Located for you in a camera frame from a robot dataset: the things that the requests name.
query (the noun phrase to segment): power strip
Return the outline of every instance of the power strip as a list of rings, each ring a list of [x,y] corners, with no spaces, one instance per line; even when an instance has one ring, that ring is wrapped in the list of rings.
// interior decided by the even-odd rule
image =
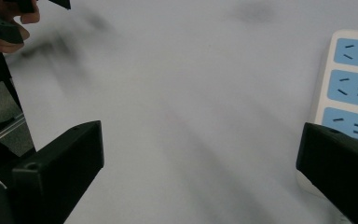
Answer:
[[[358,140],[358,31],[335,32],[323,62],[309,123],[338,130]],[[301,188],[325,198],[301,172],[297,171],[296,175]]]

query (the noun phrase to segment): electrical outlet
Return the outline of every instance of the electrical outlet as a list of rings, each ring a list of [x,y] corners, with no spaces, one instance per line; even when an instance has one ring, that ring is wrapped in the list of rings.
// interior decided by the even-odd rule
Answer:
[[[334,59],[336,63],[358,66],[358,39],[340,38]]]
[[[358,31],[335,32],[325,56],[308,122],[358,140]],[[296,176],[303,189],[324,197],[300,171]]]
[[[358,140],[358,114],[327,107],[322,125],[345,133]]]
[[[358,73],[333,70],[327,95],[332,100],[358,105]]]

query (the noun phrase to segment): white power strip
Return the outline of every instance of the white power strip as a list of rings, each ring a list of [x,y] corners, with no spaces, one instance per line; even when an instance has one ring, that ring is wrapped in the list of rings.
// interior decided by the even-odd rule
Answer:
[[[358,140],[358,31],[335,32],[323,62],[309,123],[336,129]],[[324,197],[299,171],[297,182],[306,191]]]

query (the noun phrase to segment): blue outlet panel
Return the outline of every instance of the blue outlet panel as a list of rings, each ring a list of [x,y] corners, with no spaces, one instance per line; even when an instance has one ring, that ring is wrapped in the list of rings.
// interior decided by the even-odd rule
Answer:
[[[358,105],[358,73],[333,70],[327,96],[332,100]]]
[[[334,61],[358,66],[358,39],[340,38],[337,41]]]
[[[338,130],[358,140],[358,114],[327,107],[322,125]]]

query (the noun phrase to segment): white table surface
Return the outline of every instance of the white table surface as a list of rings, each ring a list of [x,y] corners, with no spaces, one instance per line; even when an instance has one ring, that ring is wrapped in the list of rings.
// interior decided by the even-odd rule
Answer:
[[[297,185],[296,155],[319,62],[335,31],[358,30],[358,1],[72,5],[39,1],[28,57],[9,60],[36,148],[102,121],[105,166],[66,223],[334,223]],[[69,54],[31,54],[57,34]]]

